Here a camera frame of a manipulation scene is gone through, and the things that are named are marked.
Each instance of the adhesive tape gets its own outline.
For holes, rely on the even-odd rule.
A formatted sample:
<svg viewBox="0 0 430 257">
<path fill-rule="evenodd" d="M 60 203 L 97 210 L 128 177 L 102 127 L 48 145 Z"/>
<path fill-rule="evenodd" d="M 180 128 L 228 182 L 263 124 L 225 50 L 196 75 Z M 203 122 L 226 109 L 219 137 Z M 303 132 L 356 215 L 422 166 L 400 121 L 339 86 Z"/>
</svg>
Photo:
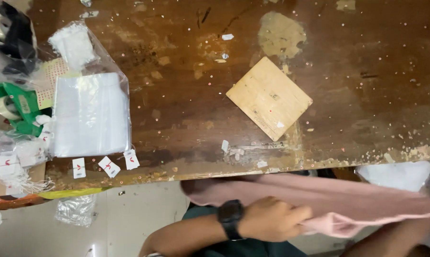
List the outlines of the adhesive tape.
<svg viewBox="0 0 430 257">
<path fill-rule="evenodd" d="M 11 120 L 21 119 L 21 116 L 16 110 L 15 104 L 9 96 L 3 96 L 0 98 L 0 114 Z"/>
</svg>

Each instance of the yellow fabric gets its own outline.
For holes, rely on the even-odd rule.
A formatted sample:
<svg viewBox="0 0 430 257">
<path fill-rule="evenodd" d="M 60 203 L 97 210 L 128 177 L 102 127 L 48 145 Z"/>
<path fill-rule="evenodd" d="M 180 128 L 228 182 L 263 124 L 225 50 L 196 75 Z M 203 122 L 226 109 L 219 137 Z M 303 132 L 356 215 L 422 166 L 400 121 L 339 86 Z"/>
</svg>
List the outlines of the yellow fabric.
<svg viewBox="0 0 430 257">
<path fill-rule="evenodd" d="M 46 199 L 57 199 L 57 198 L 63 198 L 63 197 L 84 196 L 88 194 L 100 193 L 110 188 L 112 187 L 49 191 L 49 192 L 41 192 L 41 193 L 38 193 L 37 195 Z"/>
</svg>

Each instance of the tile floor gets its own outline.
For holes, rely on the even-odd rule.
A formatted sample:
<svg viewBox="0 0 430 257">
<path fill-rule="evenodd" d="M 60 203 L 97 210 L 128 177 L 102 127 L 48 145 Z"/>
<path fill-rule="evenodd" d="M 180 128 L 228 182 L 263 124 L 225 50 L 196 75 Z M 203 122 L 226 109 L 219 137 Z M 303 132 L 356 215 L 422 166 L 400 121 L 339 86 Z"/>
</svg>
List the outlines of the tile floor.
<svg viewBox="0 0 430 257">
<path fill-rule="evenodd" d="M 112 188 L 97 195 L 97 219 L 84 228 L 55 220 L 57 203 L 1 211 L 0 257 L 136 257 L 150 233 L 180 220 L 189 205 L 178 182 Z M 344 248 L 347 240 L 313 235 L 291 242 L 314 254 Z"/>
</svg>

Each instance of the worn table surface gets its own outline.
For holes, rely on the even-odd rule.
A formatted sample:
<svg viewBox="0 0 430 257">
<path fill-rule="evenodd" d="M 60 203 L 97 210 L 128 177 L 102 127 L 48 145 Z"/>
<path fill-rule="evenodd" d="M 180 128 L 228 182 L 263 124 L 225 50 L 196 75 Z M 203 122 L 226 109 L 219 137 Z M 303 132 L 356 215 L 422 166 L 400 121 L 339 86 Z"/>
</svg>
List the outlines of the worn table surface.
<svg viewBox="0 0 430 257">
<path fill-rule="evenodd" d="M 28 14 L 41 42 L 99 11 L 86 24 L 129 79 L 141 166 L 111 156 L 110 179 L 88 157 L 74 180 L 56 158 L 55 189 L 430 159 L 430 0 L 93 2 L 36 0 Z M 313 99 L 276 145 L 225 96 L 267 55 Z"/>
</svg>

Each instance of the pink garment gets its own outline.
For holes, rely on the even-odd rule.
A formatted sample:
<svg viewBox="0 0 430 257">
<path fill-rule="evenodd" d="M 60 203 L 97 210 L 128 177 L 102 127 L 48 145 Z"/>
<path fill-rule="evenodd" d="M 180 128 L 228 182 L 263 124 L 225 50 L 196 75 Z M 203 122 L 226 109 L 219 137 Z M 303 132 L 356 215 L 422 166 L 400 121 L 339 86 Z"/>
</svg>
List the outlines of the pink garment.
<svg viewBox="0 0 430 257">
<path fill-rule="evenodd" d="M 314 218 L 302 223 L 309 233 L 355 236 L 362 228 L 430 217 L 430 198 L 419 193 L 329 178 L 288 173 L 181 181 L 197 205 L 220 206 L 232 199 L 244 205 L 276 196 L 294 206 L 308 205 Z"/>
</svg>

